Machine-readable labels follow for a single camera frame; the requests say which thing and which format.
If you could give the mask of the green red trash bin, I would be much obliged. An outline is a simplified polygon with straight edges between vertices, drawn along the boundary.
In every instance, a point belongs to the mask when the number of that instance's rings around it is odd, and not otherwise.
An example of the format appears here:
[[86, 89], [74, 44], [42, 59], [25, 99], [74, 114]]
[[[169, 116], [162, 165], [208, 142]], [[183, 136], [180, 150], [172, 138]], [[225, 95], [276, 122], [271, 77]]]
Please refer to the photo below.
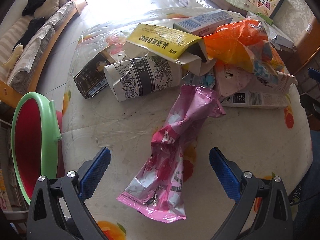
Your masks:
[[63, 177], [62, 113], [54, 101], [36, 92], [25, 94], [15, 109], [11, 151], [18, 185], [27, 204], [39, 176]]

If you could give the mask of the black clothes on sofa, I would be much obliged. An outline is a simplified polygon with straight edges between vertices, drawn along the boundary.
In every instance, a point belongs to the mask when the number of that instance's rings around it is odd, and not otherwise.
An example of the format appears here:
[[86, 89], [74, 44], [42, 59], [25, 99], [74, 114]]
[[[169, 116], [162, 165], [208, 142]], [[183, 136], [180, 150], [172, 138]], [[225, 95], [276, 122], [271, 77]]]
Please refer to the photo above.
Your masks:
[[14, 50], [18, 45], [22, 45], [24, 48], [33, 38], [33, 36], [38, 32], [38, 30], [45, 24], [45, 17], [34, 18], [29, 22], [28, 28], [23, 34], [23, 36], [16, 42], [13, 49]]

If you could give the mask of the orange print tablecloth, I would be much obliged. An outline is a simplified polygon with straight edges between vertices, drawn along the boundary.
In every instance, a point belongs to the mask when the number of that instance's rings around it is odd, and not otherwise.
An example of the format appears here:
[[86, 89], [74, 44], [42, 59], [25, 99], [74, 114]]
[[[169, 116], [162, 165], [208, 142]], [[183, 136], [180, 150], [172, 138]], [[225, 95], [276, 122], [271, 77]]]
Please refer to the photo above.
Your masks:
[[[211, 239], [231, 211], [209, 163], [217, 147], [228, 160], [254, 176], [279, 176], [291, 193], [310, 168], [309, 124], [295, 86], [289, 91], [289, 111], [227, 107], [225, 115], [208, 117], [202, 126], [185, 116], [179, 96], [198, 109], [206, 96], [193, 99], [195, 87], [175, 86], [119, 102], [110, 88], [84, 98], [73, 77], [98, 52], [123, 41], [140, 24], [172, 27], [179, 20], [207, 12], [200, 7], [150, 11], [124, 23], [115, 20], [84, 30], [75, 48], [67, 79], [62, 117], [65, 169], [76, 170], [106, 147], [111, 158], [93, 196], [85, 206], [108, 239]], [[139, 171], [148, 171], [160, 185], [151, 202], [171, 182], [171, 195], [184, 204], [185, 219], [159, 222], [118, 200]]]

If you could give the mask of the blue white toothpaste box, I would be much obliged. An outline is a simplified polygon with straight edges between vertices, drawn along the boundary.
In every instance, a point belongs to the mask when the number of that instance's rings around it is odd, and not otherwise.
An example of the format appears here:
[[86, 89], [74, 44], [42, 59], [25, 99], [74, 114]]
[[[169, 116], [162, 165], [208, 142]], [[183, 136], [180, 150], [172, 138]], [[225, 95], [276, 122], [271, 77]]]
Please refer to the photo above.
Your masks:
[[224, 24], [232, 22], [232, 16], [227, 12], [211, 11], [205, 14], [182, 20], [173, 24], [173, 28], [190, 33], [196, 36], [206, 36], [212, 34], [216, 29]]

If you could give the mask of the black cigarette box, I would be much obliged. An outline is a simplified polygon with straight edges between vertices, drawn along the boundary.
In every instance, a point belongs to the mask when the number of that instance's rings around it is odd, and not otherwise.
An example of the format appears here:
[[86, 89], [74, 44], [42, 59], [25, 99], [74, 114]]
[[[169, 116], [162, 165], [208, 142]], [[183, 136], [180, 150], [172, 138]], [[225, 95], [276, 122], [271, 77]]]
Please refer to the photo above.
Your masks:
[[76, 74], [74, 82], [80, 94], [90, 99], [108, 86], [104, 69], [115, 63], [114, 58], [106, 51], [100, 51]]

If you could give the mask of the black jacket on backrest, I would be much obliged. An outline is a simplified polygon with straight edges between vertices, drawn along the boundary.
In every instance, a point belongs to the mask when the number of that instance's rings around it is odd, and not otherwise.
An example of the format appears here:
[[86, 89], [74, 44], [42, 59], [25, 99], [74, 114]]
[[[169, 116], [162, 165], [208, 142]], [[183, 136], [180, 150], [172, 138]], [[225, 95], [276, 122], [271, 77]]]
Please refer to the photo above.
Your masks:
[[28, 0], [22, 11], [22, 16], [33, 15], [35, 10], [43, 5], [46, 0]]

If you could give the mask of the cream plush toy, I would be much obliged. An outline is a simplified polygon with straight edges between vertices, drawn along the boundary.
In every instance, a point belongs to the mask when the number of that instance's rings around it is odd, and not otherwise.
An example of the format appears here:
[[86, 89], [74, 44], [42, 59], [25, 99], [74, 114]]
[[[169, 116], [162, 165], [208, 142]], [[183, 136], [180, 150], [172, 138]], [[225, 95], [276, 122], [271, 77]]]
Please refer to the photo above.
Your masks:
[[9, 59], [2, 64], [2, 67], [6, 71], [13, 70], [16, 62], [18, 61], [18, 59], [20, 58], [22, 53], [23, 53], [23, 45], [19, 44], [14, 48], [14, 51], [12, 52], [11, 56], [9, 57]]

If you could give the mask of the yellow iced tea carton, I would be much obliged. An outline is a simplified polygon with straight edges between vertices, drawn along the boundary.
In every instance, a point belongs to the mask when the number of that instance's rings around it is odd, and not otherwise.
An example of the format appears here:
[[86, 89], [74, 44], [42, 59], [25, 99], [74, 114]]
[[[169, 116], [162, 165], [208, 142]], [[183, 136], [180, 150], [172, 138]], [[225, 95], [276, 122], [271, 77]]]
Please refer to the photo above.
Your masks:
[[267, 62], [274, 70], [284, 72], [285, 64], [272, 45], [265, 44], [264, 61]]

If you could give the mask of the green toy on box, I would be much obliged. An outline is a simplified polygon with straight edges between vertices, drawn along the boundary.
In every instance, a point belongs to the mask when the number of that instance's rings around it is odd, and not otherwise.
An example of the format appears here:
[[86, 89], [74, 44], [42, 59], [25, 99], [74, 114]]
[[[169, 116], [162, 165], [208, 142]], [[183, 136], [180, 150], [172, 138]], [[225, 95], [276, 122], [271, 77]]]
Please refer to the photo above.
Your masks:
[[267, 24], [273, 25], [273, 20], [270, 19], [268, 16], [266, 16], [266, 15], [260, 13], [260, 12], [257, 12], [257, 15], [258, 15], [260, 18], [262, 18]]

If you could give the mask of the patterned paper coffee cup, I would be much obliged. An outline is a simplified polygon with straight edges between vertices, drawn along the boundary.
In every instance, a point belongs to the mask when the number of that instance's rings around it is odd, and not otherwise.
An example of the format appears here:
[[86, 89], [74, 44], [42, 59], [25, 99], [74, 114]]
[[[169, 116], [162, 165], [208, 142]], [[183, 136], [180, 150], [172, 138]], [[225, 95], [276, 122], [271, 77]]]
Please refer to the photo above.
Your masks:
[[105, 67], [105, 76], [117, 101], [122, 102], [179, 86], [182, 68], [151, 55], [110, 64]]

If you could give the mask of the yellow medicine box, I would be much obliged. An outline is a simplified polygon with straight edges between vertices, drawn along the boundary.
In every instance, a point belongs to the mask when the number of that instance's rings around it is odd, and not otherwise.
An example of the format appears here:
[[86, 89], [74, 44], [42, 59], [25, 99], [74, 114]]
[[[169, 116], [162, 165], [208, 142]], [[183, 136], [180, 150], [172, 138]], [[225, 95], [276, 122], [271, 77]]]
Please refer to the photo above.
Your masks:
[[216, 64], [207, 55], [203, 38], [160, 25], [138, 24], [125, 40], [123, 51], [131, 59], [160, 56], [197, 76], [207, 74]]

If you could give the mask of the striped wooden sofa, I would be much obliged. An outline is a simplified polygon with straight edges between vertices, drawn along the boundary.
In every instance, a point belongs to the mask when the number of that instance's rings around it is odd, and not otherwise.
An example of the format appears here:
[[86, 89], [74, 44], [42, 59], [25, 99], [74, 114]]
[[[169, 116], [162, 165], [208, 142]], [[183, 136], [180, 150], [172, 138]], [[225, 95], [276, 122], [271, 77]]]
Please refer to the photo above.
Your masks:
[[7, 106], [15, 108], [24, 94], [35, 91], [48, 55], [66, 25], [78, 12], [74, 0], [59, 0], [59, 7], [23, 48], [22, 55], [11, 71], [6, 71], [2, 64], [11, 56], [14, 45], [27, 30], [34, 15], [21, 16], [1, 36], [1, 102]]

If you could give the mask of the pink snack wrapper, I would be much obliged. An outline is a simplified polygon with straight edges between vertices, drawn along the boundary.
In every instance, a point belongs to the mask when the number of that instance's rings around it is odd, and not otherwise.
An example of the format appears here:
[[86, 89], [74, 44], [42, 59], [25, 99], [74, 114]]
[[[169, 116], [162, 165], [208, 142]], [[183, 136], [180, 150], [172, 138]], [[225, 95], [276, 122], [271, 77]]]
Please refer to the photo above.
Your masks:
[[117, 200], [163, 223], [186, 219], [182, 200], [185, 149], [208, 117], [225, 110], [216, 91], [183, 85], [167, 119], [151, 139], [151, 156]]

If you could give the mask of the bookshelf with children books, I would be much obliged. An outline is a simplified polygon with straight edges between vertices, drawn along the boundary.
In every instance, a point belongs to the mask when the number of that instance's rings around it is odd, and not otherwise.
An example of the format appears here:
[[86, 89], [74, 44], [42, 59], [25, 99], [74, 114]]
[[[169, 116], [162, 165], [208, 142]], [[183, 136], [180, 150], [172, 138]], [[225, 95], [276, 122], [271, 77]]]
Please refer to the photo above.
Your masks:
[[17, 182], [10, 146], [11, 126], [1, 122], [1, 210], [7, 212], [27, 211]]

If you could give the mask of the orange plastic snack bag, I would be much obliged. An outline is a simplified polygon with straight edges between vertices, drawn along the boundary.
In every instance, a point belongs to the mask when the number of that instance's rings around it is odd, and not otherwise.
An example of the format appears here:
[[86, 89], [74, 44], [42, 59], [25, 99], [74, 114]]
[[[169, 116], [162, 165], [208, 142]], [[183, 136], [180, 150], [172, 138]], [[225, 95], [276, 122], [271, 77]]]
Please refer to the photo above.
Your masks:
[[267, 41], [268, 36], [260, 21], [245, 19], [219, 26], [203, 40], [209, 57], [253, 73], [255, 55], [249, 46]]

